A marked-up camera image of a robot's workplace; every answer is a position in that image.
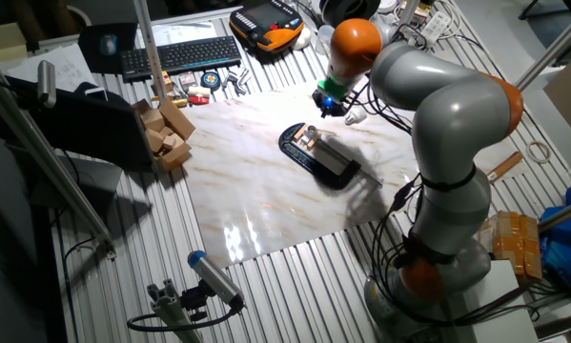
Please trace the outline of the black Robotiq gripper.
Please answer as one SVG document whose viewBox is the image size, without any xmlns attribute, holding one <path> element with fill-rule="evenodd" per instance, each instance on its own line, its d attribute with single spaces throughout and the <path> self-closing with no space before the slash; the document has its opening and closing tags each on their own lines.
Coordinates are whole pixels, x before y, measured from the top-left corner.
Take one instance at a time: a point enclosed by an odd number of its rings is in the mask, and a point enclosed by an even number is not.
<svg viewBox="0 0 571 343">
<path fill-rule="evenodd" d="M 312 98 L 319 108 L 321 118 L 326 116 L 344 116 L 347 113 L 347 107 L 342 104 L 347 95 L 347 91 L 336 91 L 335 93 L 327 93 L 321 88 L 317 88 Z"/>
</svg>

